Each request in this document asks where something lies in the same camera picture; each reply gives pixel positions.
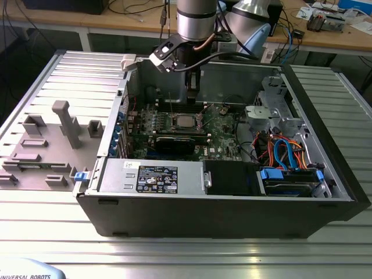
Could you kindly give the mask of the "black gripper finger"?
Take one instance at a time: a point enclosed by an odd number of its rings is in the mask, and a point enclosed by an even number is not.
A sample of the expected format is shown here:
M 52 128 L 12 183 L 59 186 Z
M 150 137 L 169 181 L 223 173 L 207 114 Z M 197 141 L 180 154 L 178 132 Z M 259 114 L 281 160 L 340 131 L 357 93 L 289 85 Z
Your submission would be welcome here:
M 193 105 L 200 91 L 200 72 L 187 72 L 186 88 L 187 88 L 187 104 Z

